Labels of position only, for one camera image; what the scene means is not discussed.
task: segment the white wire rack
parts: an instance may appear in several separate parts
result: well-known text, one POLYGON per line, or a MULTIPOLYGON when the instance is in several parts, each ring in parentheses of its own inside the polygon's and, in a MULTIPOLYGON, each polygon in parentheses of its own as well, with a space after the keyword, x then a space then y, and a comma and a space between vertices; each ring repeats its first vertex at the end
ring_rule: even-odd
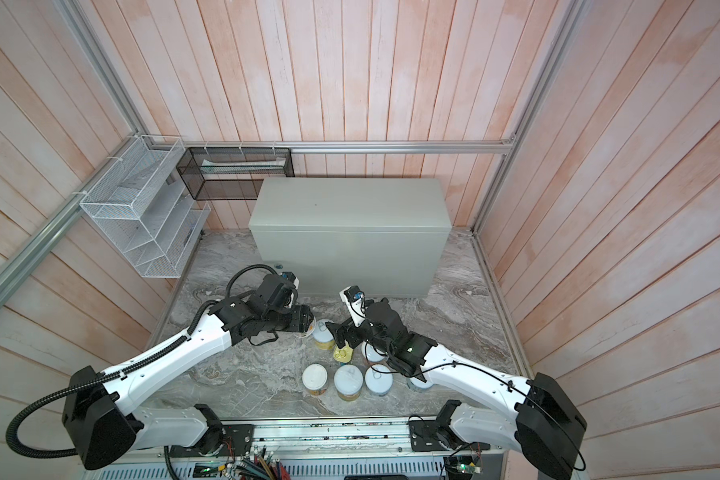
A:
POLYGON ((181 139, 152 150, 139 137, 80 202, 142 276, 181 276, 210 213, 192 208, 182 181, 166 182, 183 152, 181 139))

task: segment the can lid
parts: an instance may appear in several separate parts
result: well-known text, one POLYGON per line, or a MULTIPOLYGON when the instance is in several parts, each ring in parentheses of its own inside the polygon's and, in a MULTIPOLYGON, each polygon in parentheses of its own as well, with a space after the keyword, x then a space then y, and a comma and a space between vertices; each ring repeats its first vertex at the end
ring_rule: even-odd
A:
POLYGON ((362 388, 362 372, 354 365, 342 365, 333 376, 333 384, 342 395, 355 395, 362 388))
POLYGON ((326 386, 327 381, 328 371, 319 363, 311 364, 302 373, 302 382, 309 390, 319 390, 326 386))
POLYGON ((408 381, 415 387, 418 387, 420 389, 431 389, 434 385, 432 382, 423 382, 416 377, 411 377, 408 379, 408 381))
POLYGON ((365 370, 365 385, 374 393, 384 394, 392 388, 392 370, 384 365, 374 365, 365 370))
POLYGON ((373 345, 369 345, 367 342, 360 343, 360 351, 365 359, 371 363, 383 362, 387 359, 386 355, 380 355, 377 353, 376 349, 373 348, 373 345))
POLYGON ((330 322, 330 320, 318 320, 317 327, 315 327, 315 330, 312 332, 312 336, 315 337, 315 340, 321 343, 327 343, 333 340, 333 335, 331 335, 331 331, 326 327, 326 322, 330 322))

